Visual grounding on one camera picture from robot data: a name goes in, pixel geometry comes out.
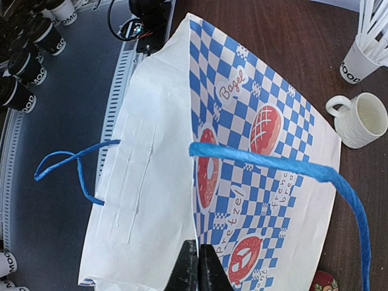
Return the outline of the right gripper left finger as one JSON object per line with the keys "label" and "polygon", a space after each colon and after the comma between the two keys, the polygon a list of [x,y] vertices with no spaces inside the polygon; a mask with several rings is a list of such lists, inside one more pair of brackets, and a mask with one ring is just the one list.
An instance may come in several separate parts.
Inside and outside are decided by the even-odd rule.
{"label": "right gripper left finger", "polygon": [[195,291],[198,281],[198,254],[195,240],[185,240],[164,291]]}

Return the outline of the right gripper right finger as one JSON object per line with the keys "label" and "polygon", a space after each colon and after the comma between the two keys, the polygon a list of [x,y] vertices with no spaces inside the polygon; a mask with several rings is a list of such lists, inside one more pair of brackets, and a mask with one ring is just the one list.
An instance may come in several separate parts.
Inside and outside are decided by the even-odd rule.
{"label": "right gripper right finger", "polygon": [[198,288],[202,291],[233,291],[233,287],[211,244],[200,245],[198,280]]}

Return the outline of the blue checkered paper bag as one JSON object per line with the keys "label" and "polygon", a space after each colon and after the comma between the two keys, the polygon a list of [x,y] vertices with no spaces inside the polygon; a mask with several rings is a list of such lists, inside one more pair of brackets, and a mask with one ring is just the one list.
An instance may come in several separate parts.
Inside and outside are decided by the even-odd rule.
{"label": "blue checkered paper bag", "polygon": [[211,244],[233,290],[309,290],[336,194],[360,230],[364,207],[338,173],[341,141],[265,62],[187,14],[137,66],[96,192],[78,284],[164,290],[181,246]]}

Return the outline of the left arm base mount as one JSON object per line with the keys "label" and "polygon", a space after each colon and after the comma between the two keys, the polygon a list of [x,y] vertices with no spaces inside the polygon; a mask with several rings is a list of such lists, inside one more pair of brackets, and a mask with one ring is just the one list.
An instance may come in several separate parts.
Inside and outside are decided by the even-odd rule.
{"label": "left arm base mount", "polygon": [[129,1],[129,10],[134,18],[116,32],[112,26],[111,1],[107,12],[107,25],[110,33],[119,41],[137,41],[136,52],[150,56],[162,49],[167,41],[170,20],[173,17],[173,1]]}

